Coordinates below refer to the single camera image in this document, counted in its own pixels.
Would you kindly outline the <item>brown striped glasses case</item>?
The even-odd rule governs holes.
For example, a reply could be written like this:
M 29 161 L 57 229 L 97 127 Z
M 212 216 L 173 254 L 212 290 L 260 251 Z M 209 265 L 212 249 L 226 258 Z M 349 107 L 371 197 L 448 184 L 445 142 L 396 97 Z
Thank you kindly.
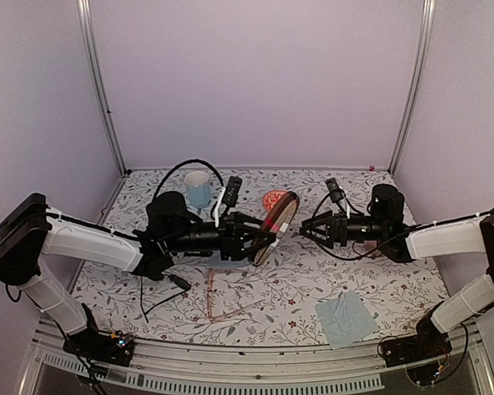
M 277 233 L 279 242 L 283 239 L 284 234 L 287 232 L 287 229 L 289 228 L 300 205 L 300 199 L 298 195 L 295 192 L 292 193 L 293 193 L 293 200 L 285 210 L 282 211 L 273 210 L 268 213 L 269 219 L 273 220 L 273 231 Z M 266 259 L 249 259 L 250 264 L 255 267 L 259 267 L 263 265 L 268 261 L 270 255 L 273 253 L 273 250 L 276 247 L 277 245 L 272 249 L 272 252 L 267 256 Z

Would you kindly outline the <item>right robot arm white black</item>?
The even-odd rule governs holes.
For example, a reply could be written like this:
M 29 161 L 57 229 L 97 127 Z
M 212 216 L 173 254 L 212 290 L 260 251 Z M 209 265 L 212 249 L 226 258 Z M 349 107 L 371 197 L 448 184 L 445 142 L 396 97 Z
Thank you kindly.
M 440 347 L 447 332 L 494 306 L 494 207 L 428 225 L 405 224 L 403 210 L 401 192 L 392 185 L 377 184 L 366 213 L 316 211 L 302 221 L 300 233 L 325 251 L 349 241 L 374 241 L 376 250 L 395 263 L 461 253 L 485 254 L 487 270 L 417 323 L 409 351 L 415 358 L 426 359 Z

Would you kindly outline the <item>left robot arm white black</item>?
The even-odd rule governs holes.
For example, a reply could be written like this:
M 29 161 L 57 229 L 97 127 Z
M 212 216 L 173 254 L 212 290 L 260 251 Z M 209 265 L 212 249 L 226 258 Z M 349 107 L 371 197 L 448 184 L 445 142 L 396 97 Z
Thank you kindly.
M 212 254 L 241 261 L 265 253 L 277 240 L 266 221 L 234 211 L 205 222 L 179 192 L 154 197 L 147 227 L 129 234 L 66 216 L 33 193 L 0 223 L 0 281 L 15 286 L 52 318 L 89 357 L 106 341 L 89 309 L 75 300 L 43 261 L 45 255 L 101 263 L 159 281 L 175 253 Z

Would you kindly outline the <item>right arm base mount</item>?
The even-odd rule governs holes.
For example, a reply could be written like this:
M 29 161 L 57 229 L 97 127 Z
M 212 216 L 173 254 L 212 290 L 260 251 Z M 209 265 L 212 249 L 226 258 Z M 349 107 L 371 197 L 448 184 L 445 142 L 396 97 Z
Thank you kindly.
M 452 346 L 447 333 L 441 333 L 427 313 L 416 325 L 416 334 L 407 337 L 386 337 L 377 346 L 377 354 L 387 367 L 411 364 L 434 359 L 428 365 L 409 368 L 410 381 L 418 386 L 427 387 L 438 382 L 445 368 Z

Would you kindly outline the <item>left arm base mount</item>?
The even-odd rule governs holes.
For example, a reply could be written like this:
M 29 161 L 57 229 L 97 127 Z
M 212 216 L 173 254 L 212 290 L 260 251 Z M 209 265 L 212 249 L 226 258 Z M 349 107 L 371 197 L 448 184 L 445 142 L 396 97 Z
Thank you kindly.
M 64 332 L 63 349 L 88 361 L 129 367 L 134 353 L 133 338 L 120 331 L 108 335 L 98 330 L 94 323 L 87 323 L 78 333 Z

